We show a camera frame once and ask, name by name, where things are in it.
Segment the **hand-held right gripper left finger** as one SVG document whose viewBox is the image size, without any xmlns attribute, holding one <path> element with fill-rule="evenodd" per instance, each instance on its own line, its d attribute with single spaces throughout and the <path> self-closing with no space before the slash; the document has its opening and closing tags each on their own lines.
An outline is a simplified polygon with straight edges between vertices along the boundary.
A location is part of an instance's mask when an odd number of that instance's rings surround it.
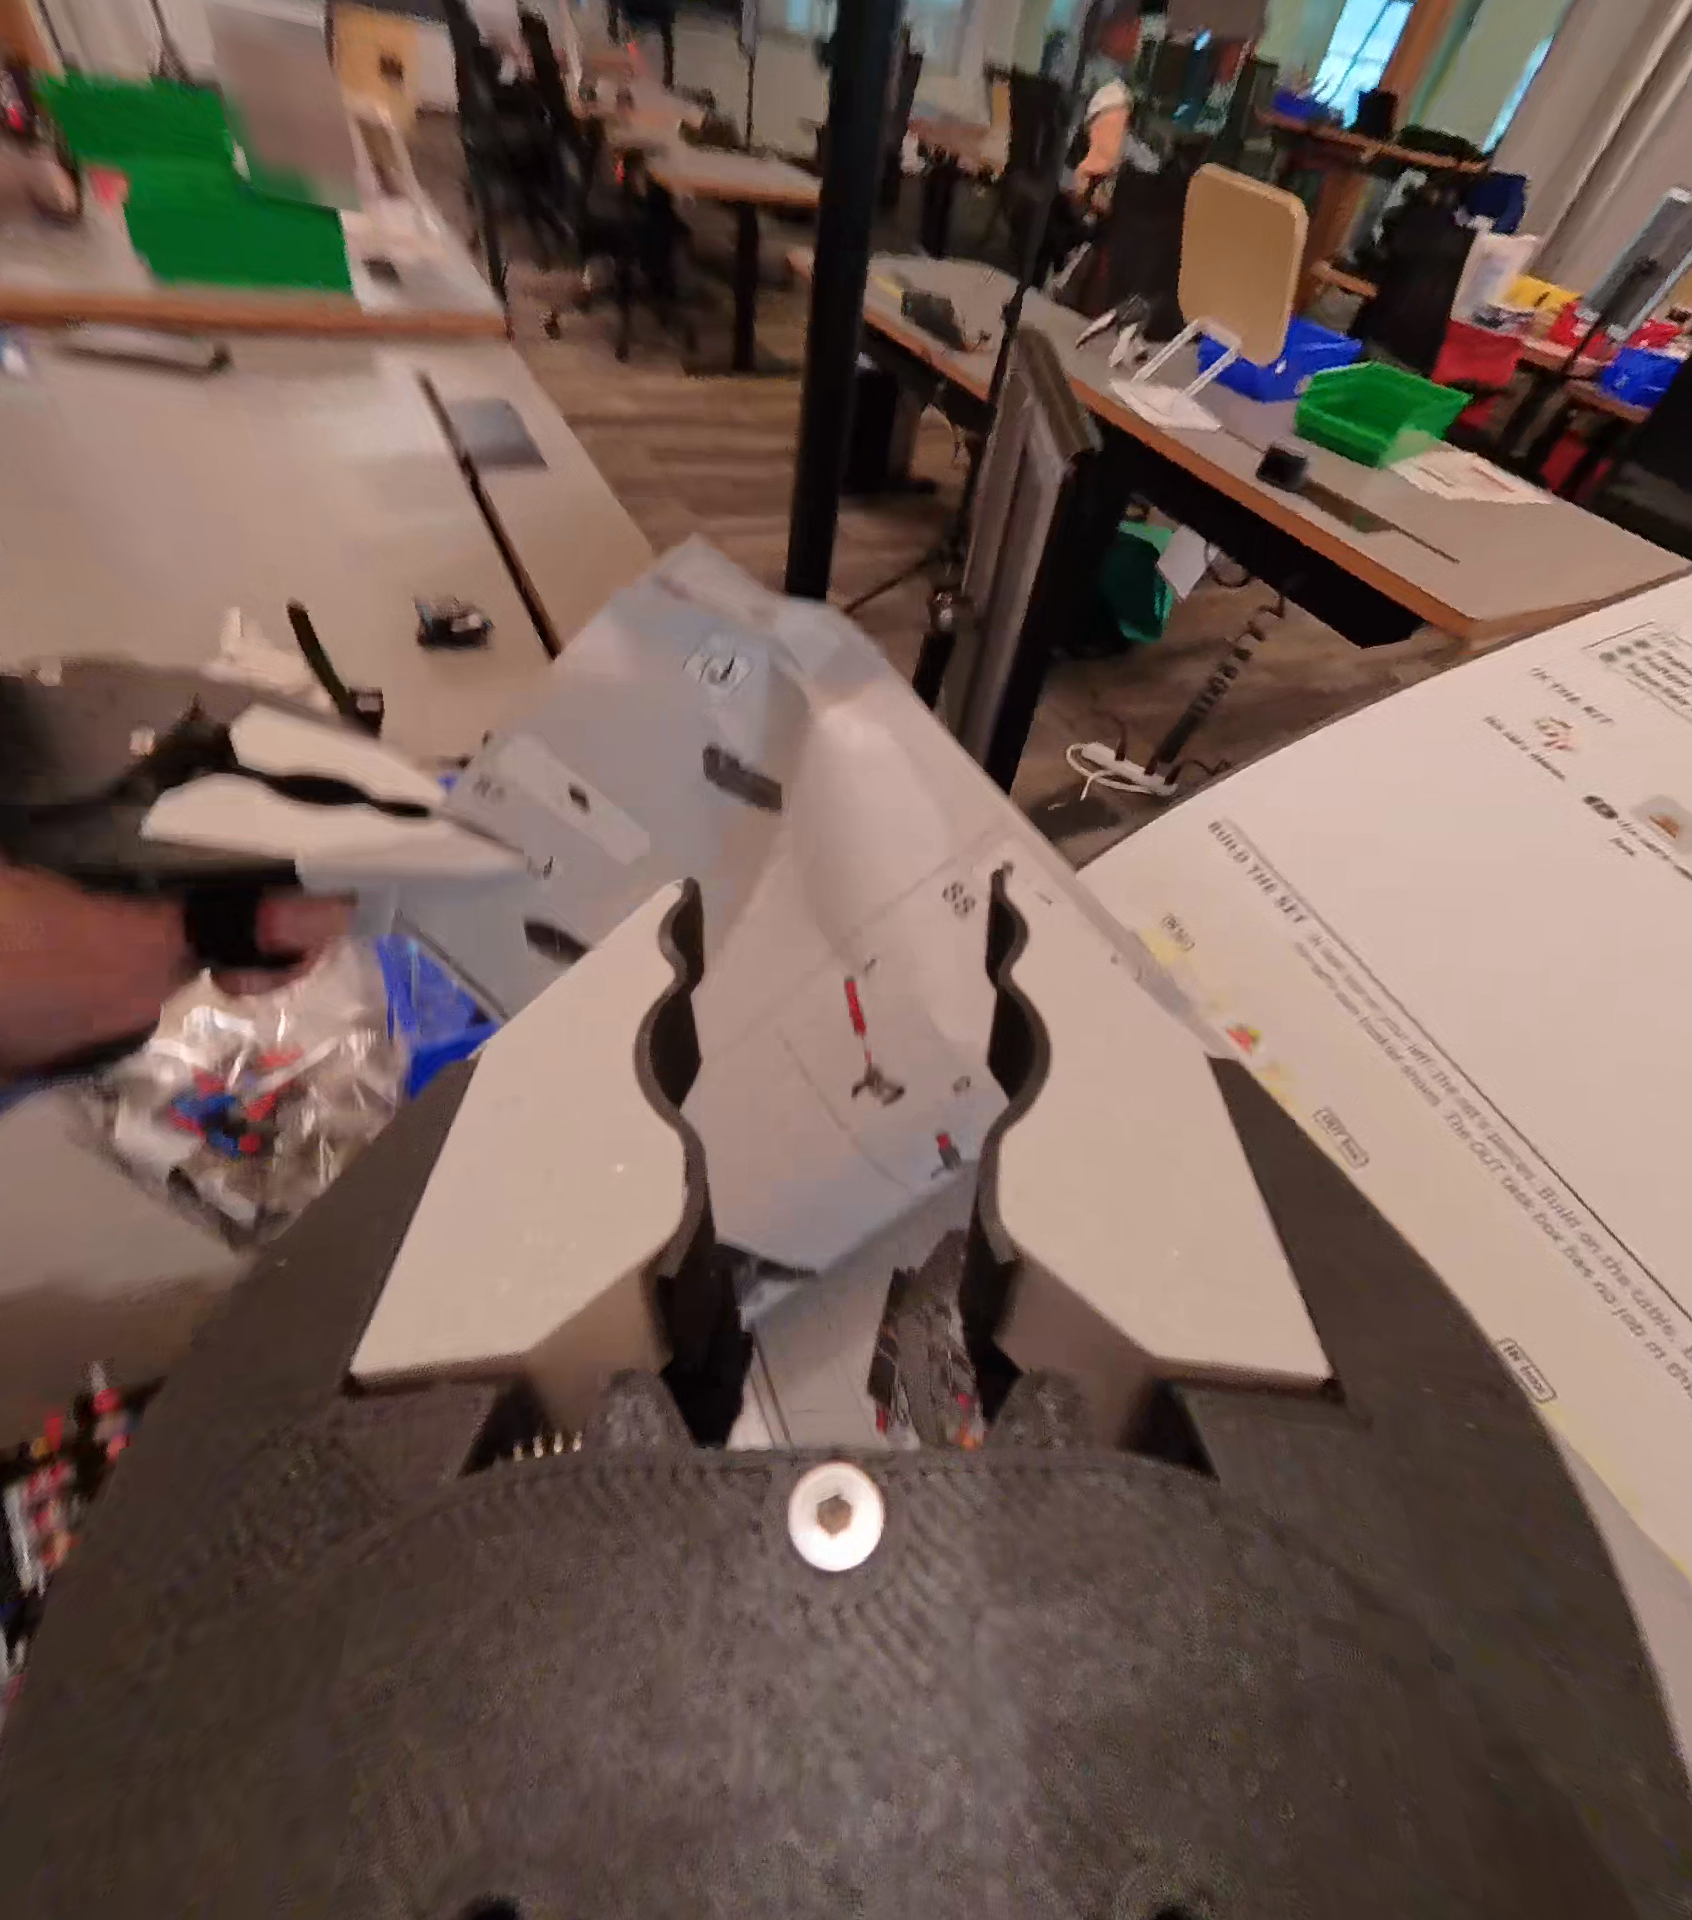
<svg viewBox="0 0 1692 1920">
<path fill-rule="evenodd" d="M 672 880 L 474 1053 L 355 1390 L 520 1390 L 549 1429 L 579 1432 L 643 1372 L 693 1442 L 731 1439 L 750 1332 L 685 1118 L 702 976 L 705 901 Z"/>
</svg>

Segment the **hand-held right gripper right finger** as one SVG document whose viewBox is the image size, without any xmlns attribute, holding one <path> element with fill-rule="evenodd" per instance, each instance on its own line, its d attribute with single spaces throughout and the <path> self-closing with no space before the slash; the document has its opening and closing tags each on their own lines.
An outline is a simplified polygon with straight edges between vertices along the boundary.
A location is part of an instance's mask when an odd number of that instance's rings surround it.
<svg viewBox="0 0 1692 1920">
<path fill-rule="evenodd" d="M 1043 1372 L 1087 1439 L 1163 1450 L 1189 1393 L 1328 1401 L 1335 1364 L 1216 1061 L 1034 876 L 985 891 L 985 1072 L 963 1344 L 984 1413 Z"/>
</svg>

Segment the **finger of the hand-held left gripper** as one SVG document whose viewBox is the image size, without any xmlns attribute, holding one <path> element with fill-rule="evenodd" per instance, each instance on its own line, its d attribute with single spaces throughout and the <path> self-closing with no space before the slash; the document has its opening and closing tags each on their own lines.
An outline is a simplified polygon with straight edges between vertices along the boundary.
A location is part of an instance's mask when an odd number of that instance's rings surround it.
<svg viewBox="0 0 1692 1920">
<path fill-rule="evenodd" d="M 524 858 L 433 810 L 408 821 L 365 802 L 287 801 L 257 779 L 192 779 L 140 821 L 160 853 L 203 853 L 235 873 L 280 873 L 303 892 L 397 907 L 416 886 L 484 886 L 524 876 Z"/>
<path fill-rule="evenodd" d="M 227 727 L 235 771 L 293 802 L 358 806 L 391 821 L 422 821 L 445 785 L 381 740 L 324 724 L 314 713 L 249 705 Z"/>
</svg>

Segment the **instruction booklet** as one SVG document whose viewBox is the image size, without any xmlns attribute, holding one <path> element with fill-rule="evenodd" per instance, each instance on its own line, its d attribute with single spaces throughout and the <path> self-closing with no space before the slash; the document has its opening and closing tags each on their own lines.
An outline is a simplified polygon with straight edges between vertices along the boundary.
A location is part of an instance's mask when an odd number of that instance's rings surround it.
<svg viewBox="0 0 1692 1920">
<path fill-rule="evenodd" d="M 1692 575 L 1302 735 L 1072 876 L 858 630 L 685 541 L 447 802 L 520 869 L 406 921 L 502 1014 L 700 880 L 723 1223 L 796 1268 L 976 1162 L 984 897 L 1030 862 L 1351 1170 L 1692 1582 Z"/>
</svg>

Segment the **person's left hand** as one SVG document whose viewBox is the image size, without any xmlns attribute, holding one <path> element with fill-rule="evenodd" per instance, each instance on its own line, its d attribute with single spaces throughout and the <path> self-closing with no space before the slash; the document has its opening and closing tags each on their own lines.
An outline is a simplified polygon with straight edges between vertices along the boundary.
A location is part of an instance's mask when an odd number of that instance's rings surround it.
<svg viewBox="0 0 1692 1920">
<path fill-rule="evenodd" d="M 111 897 L 0 862 L 0 1082 L 39 1082 L 140 1045 L 196 980 L 267 994 L 350 932 L 350 901 L 263 897 L 263 968 L 207 968 L 176 901 Z"/>
</svg>

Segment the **white toy plane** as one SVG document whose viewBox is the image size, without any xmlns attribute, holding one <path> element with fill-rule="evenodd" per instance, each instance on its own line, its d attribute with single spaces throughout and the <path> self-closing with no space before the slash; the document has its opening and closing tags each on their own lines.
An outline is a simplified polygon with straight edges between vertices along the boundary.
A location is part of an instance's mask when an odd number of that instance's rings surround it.
<svg viewBox="0 0 1692 1920">
<path fill-rule="evenodd" d="M 267 639 L 236 605 L 225 612 L 216 650 L 203 663 L 203 679 L 248 687 L 300 705 L 332 705 L 319 676 L 293 646 Z"/>
</svg>

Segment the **blue tagged plastic bin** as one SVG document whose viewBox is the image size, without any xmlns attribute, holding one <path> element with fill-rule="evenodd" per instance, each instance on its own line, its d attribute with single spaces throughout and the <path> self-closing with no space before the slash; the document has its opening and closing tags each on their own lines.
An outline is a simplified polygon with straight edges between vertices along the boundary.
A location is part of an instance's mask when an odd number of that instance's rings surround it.
<svg viewBox="0 0 1692 1920">
<path fill-rule="evenodd" d="M 402 1053 L 402 1096 L 419 1102 L 440 1072 L 472 1061 L 502 1023 L 419 937 L 381 937 L 373 960 L 387 1038 Z"/>
</svg>

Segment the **clear bag with grey tool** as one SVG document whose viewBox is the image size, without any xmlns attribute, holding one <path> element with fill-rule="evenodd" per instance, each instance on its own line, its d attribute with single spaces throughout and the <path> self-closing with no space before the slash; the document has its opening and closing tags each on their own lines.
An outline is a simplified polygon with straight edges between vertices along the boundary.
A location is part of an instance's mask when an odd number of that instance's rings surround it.
<svg viewBox="0 0 1692 1920">
<path fill-rule="evenodd" d="M 406 1045 L 362 939 L 257 998 L 195 984 L 72 1090 L 82 1145 L 231 1249 L 280 1233 L 402 1103 Z"/>
</svg>

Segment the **white power strip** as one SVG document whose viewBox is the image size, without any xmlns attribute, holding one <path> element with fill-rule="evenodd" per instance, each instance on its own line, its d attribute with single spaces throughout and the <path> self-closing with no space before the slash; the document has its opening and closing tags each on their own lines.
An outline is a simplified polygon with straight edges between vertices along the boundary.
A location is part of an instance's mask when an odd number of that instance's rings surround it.
<svg viewBox="0 0 1692 1920">
<path fill-rule="evenodd" d="M 1110 743 L 1071 743 L 1063 758 L 1078 779 L 1078 801 L 1126 796 L 1167 802 L 1178 792 L 1169 774 L 1133 762 Z"/>
</svg>

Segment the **dark framed display panel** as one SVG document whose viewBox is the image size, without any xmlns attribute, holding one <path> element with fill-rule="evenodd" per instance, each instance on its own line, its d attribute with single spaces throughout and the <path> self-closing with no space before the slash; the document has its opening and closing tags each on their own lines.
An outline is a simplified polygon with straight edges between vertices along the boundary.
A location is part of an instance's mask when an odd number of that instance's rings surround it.
<svg viewBox="0 0 1692 1920">
<path fill-rule="evenodd" d="M 913 694 L 965 757 L 1012 790 L 1061 625 L 1090 559 L 1100 435 L 1061 350 L 1021 329 L 963 514 L 948 586 L 931 602 Z"/>
</svg>

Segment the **black steel column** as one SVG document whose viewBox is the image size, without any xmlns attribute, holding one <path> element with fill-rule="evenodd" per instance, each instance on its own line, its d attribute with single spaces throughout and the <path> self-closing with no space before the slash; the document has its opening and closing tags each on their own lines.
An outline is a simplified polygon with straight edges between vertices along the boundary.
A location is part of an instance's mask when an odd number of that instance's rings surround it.
<svg viewBox="0 0 1692 1920">
<path fill-rule="evenodd" d="M 841 469 L 848 461 L 852 379 L 884 180 L 889 75 L 903 5 L 840 5 L 832 16 L 828 104 L 822 125 L 808 324 L 798 432 L 793 452 L 784 592 L 822 602 L 832 586 Z"/>
</svg>

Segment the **long background desk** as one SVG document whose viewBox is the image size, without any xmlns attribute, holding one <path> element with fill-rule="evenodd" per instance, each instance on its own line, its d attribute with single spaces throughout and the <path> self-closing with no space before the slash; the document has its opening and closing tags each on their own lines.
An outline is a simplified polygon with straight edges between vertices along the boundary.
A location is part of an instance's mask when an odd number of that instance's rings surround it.
<svg viewBox="0 0 1692 1920">
<path fill-rule="evenodd" d="M 1026 296 L 1024 329 L 1049 337 L 1078 404 L 1098 422 L 1045 612 L 1049 646 L 1092 625 L 1092 589 L 1124 504 L 1143 499 L 1195 529 L 1292 605 L 1353 646 L 1429 625 L 1460 643 L 1531 636 L 1692 572 L 1692 561 L 1549 493 L 1449 502 L 1394 472 L 1295 440 L 1295 404 L 1199 396 L 1214 428 L 1156 425 L 1112 389 L 1083 317 Z"/>
</svg>

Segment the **green background bin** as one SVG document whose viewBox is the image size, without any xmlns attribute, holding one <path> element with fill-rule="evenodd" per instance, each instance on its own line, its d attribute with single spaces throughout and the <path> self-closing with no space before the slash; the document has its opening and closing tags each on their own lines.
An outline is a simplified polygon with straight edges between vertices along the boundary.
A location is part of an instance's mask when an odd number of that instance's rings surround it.
<svg viewBox="0 0 1692 1920">
<path fill-rule="evenodd" d="M 1376 472 L 1440 446 L 1469 402 L 1464 389 L 1353 362 L 1308 382 L 1295 404 L 1295 435 Z"/>
</svg>

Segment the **blue background bin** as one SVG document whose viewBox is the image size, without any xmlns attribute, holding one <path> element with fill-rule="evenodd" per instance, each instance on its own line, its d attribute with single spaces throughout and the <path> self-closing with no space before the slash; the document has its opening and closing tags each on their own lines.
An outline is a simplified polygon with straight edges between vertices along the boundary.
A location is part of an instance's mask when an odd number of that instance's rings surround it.
<svg viewBox="0 0 1692 1920">
<path fill-rule="evenodd" d="M 1223 337 L 1207 330 L 1195 334 L 1195 347 L 1195 396 L 1205 396 L 1211 385 L 1216 385 L 1252 402 L 1295 402 L 1316 374 L 1362 362 L 1362 341 L 1328 324 L 1313 324 L 1312 317 L 1292 317 L 1279 354 L 1269 362 L 1231 354 Z"/>
</svg>

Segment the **wooden background book stand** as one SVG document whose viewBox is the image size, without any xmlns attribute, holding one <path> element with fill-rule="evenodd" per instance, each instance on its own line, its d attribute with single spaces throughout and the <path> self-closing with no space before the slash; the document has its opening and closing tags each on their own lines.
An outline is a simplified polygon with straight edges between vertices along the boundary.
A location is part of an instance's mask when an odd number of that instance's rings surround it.
<svg viewBox="0 0 1692 1920">
<path fill-rule="evenodd" d="M 1180 228 L 1180 329 L 1110 396 L 1155 428 L 1216 432 L 1205 391 L 1219 372 L 1285 357 L 1304 247 L 1308 207 L 1295 193 L 1205 165 Z"/>
</svg>

